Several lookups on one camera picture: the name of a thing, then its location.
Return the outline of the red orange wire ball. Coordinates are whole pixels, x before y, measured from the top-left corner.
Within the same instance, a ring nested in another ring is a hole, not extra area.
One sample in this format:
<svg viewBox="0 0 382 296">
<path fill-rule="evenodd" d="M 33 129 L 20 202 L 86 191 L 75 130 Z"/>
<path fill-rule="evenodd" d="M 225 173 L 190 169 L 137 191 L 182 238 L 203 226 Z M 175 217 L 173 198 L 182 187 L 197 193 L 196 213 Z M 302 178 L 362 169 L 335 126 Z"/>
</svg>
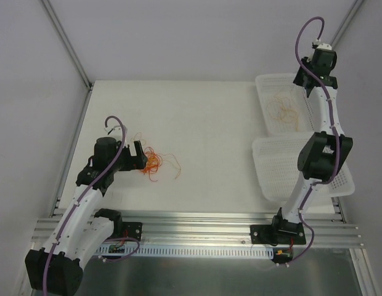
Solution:
<svg viewBox="0 0 382 296">
<path fill-rule="evenodd" d="M 152 149 L 146 149 L 145 150 L 145 155 L 147 157 L 147 163 L 145 168 L 141 169 L 140 172 L 148 176 L 149 180 L 151 182 L 157 182 L 156 179 L 154 179 L 154 175 L 158 173 L 160 167 L 163 164 L 163 158 L 160 154 L 156 153 Z"/>
</svg>

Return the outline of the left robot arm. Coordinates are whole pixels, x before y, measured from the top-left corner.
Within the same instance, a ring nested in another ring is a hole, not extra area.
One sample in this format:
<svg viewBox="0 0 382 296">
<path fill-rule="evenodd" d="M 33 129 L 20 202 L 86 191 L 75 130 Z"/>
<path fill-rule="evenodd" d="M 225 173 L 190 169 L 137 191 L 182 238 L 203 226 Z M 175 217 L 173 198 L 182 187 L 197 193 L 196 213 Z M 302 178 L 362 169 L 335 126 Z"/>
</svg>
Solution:
<svg viewBox="0 0 382 296">
<path fill-rule="evenodd" d="M 31 288 L 43 294 L 74 295 L 85 266 L 105 242 L 136 244 L 141 223 L 124 222 L 121 212 L 98 209 L 117 172 L 143 170 L 147 164 L 140 141 L 136 153 L 112 137 L 96 140 L 94 153 L 79 172 L 73 198 L 48 240 L 38 250 L 29 250 L 25 266 Z"/>
</svg>

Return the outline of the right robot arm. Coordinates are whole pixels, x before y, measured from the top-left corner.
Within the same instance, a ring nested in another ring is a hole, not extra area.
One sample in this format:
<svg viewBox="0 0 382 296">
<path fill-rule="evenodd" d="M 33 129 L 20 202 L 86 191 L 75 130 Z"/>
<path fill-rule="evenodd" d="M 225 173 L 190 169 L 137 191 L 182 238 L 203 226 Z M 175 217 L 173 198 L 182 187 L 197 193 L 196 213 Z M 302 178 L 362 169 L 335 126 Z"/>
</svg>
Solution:
<svg viewBox="0 0 382 296">
<path fill-rule="evenodd" d="M 270 245 L 306 243 L 303 213 L 317 189 L 334 180 L 352 149 L 353 140 L 345 136 L 339 123 L 337 80 L 330 75 L 336 61 L 337 54 L 329 46 L 317 46 L 310 58 L 300 60 L 293 82 L 306 92 L 314 112 L 316 131 L 299 153 L 299 178 L 295 188 L 267 231 Z"/>
</svg>

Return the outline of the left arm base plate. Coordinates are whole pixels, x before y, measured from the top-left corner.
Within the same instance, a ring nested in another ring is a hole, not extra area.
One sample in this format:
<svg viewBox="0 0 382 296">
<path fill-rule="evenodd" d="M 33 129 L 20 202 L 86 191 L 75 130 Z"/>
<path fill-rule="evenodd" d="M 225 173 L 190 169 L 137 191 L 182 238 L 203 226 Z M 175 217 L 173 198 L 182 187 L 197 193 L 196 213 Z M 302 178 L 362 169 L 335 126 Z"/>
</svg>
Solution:
<svg viewBox="0 0 382 296">
<path fill-rule="evenodd" d="M 141 222 L 123 222 L 121 234 L 124 237 L 131 237 L 138 241 L 142 238 L 143 223 Z"/>
</svg>

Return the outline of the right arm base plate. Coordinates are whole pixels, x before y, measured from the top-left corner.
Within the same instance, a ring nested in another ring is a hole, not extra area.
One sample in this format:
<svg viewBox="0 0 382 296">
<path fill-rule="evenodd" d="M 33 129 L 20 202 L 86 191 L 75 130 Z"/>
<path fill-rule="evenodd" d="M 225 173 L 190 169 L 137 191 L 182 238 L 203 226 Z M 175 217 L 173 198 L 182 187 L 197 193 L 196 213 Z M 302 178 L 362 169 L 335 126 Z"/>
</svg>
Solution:
<svg viewBox="0 0 382 296">
<path fill-rule="evenodd" d="M 250 235 L 252 244 L 277 245 L 305 245 L 306 236 L 304 228 L 297 225 L 295 231 L 281 231 L 274 229 L 271 224 L 254 224 L 250 226 Z"/>
</svg>

